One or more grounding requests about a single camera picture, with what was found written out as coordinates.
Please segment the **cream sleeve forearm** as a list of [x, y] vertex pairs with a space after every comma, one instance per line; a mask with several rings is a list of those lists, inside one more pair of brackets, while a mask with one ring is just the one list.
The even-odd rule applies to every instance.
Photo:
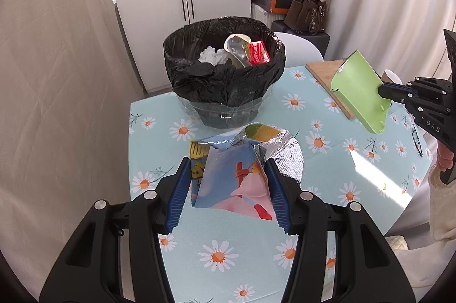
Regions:
[[387, 237], [418, 302], [455, 253], [455, 183], [442, 183], [440, 173], [431, 167]]

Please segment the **person right hand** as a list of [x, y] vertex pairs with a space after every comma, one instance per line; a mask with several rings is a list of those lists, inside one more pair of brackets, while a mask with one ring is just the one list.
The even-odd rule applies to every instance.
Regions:
[[454, 153], [440, 141], [437, 142], [437, 168], [445, 172], [453, 167]]

